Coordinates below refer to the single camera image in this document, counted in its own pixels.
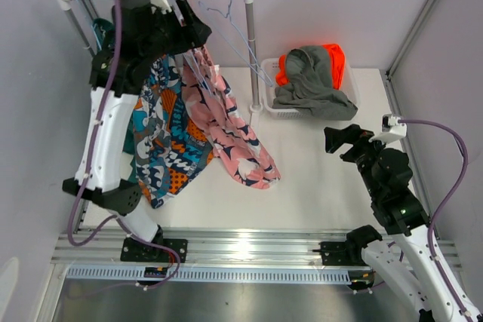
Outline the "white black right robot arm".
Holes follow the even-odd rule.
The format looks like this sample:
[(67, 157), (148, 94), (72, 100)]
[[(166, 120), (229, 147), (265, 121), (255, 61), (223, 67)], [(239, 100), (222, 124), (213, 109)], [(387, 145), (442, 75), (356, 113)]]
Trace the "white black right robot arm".
[(345, 256), (353, 264), (370, 266), (418, 321), (480, 321), (481, 310), (471, 301), (452, 272), (437, 240), (435, 221), (409, 189), (413, 176), (409, 157), (390, 143), (406, 137), (410, 119), (384, 115), (379, 134), (357, 124), (326, 127), (325, 151), (349, 150), (342, 161), (355, 164), (371, 199), (378, 223), (408, 261), (395, 260), (389, 244), (371, 225), (346, 236)]

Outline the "blue orange patterned shorts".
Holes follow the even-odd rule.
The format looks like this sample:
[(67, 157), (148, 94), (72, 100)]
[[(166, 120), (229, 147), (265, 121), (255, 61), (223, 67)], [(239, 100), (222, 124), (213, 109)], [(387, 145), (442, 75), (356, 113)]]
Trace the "blue orange patterned shorts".
[(136, 178), (158, 209), (183, 191), (214, 158), (213, 146), (190, 118), (175, 59), (156, 60), (132, 112)]

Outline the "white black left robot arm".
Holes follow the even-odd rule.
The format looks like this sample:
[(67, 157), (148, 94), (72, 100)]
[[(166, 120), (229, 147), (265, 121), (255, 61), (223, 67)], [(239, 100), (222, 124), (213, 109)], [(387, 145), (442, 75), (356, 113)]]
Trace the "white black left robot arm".
[(211, 143), (189, 116), (176, 55), (204, 45), (211, 28), (187, 0), (116, 0), (114, 27), (91, 63), (91, 116), (75, 176), (62, 189), (117, 219), (149, 262), (164, 252), (162, 229), (141, 201), (160, 207), (211, 162)]

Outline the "teal green shorts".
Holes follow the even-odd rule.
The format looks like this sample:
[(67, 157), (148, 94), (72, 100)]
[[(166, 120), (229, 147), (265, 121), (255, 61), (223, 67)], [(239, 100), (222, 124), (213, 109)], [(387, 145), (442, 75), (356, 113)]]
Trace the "teal green shorts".
[[(97, 51), (100, 51), (103, 48), (104, 41), (108, 38), (108, 34), (114, 31), (114, 25), (106, 19), (96, 18), (92, 23), (92, 29), (96, 38)], [(129, 119), (128, 128), (126, 130), (123, 152), (131, 156), (131, 172), (127, 181), (137, 183), (136, 162), (134, 158), (134, 124), (132, 117)]]

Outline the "pink shark print shorts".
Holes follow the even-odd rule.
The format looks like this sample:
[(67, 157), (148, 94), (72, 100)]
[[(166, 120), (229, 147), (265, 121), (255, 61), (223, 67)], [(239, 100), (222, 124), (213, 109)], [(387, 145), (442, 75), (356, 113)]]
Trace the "pink shark print shorts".
[(207, 49), (205, 52), (211, 62), (215, 95), (211, 97), (200, 88), (188, 66), (183, 65), (182, 98), (188, 115), (236, 182), (253, 189), (269, 189), (280, 180), (281, 174), (253, 128), (242, 117), (235, 94), (220, 67)]

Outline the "grey shorts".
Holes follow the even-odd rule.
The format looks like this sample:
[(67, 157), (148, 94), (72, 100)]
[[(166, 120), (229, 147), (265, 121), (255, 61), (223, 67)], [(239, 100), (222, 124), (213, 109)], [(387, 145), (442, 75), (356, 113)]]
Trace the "grey shorts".
[(333, 88), (329, 56), (324, 49), (317, 51), (316, 46), (320, 45), (294, 48), (286, 54), (285, 71), (290, 82), (281, 87), (295, 86), (299, 81), (302, 83), (300, 90), (314, 96), (321, 95), (321, 91), (315, 89), (317, 86)]

